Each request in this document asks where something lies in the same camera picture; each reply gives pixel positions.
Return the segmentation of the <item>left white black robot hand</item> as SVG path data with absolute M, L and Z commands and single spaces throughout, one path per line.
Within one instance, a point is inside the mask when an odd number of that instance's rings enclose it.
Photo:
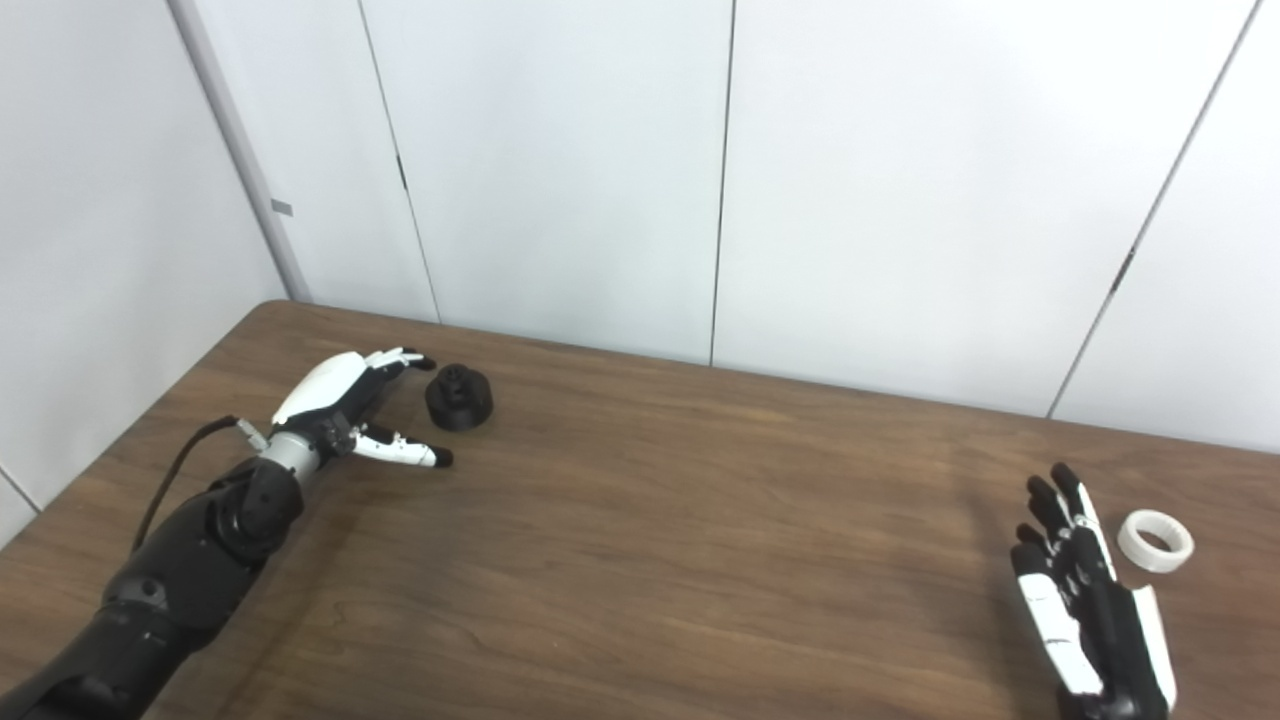
M 407 369 L 436 366 L 412 348 L 362 355 L 348 351 L 317 364 L 271 416 L 271 433 L 259 456 L 306 479 L 337 457 L 356 455 L 416 468 L 449 468 L 454 456 L 369 421 L 381 393 Z

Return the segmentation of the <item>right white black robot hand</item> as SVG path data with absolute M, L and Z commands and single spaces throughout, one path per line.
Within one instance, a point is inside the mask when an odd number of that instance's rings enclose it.
M 1059 678 L 1061 719 L 1169 719 L 1178 700 L 1152 587 L 1119 579 L 1091 495 L 1065 462 L 1027 480 L 1030 514 L 1010 560 Z

